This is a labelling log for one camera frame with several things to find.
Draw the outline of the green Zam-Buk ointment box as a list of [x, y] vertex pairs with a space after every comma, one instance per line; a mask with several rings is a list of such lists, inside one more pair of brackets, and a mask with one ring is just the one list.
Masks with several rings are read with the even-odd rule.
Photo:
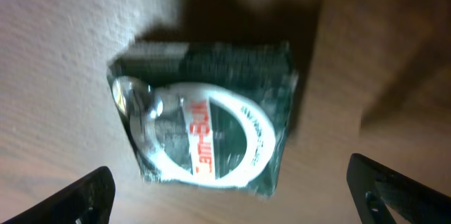
[[288, 42], [135, 42], [107, 65], [148, 183], [272, 196], [298, 75]]

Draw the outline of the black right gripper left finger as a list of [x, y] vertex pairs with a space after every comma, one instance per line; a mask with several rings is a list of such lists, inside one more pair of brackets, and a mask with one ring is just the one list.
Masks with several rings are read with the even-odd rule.
[[108, 224], [115, 192], [110, 169], [101, 166], [5, 224]]

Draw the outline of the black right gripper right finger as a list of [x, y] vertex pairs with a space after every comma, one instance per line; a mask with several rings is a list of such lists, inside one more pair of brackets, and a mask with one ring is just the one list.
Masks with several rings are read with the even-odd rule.
[[362, 154], [350, 156], [347, 184], [362, 223], [449, 223], [450, 197]]

